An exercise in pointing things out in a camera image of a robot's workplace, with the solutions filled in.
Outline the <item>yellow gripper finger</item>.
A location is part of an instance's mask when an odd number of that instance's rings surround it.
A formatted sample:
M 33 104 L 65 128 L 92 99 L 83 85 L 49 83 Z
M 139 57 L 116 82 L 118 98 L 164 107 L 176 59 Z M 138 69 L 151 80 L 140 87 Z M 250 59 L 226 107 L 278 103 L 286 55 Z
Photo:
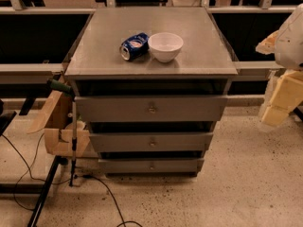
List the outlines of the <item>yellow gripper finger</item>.
M 271 127 L 280 125 L 303 102 L 303 73 L 289 71 L 276 82 L 275 90 L 266 103 L 261 122 Z

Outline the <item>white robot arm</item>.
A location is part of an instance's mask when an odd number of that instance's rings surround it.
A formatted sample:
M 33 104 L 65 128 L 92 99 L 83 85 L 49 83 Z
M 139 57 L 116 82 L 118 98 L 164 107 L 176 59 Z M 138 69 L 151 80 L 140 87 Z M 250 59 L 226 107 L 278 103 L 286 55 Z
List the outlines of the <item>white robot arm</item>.
M 303 102 L 303 4 L 286 19 L 279 30 L 260 42 L 256 51 L 274 54 L 278 65 L 287 69 L 276 82 L 261 122 L 275 127 L 280 125 Z

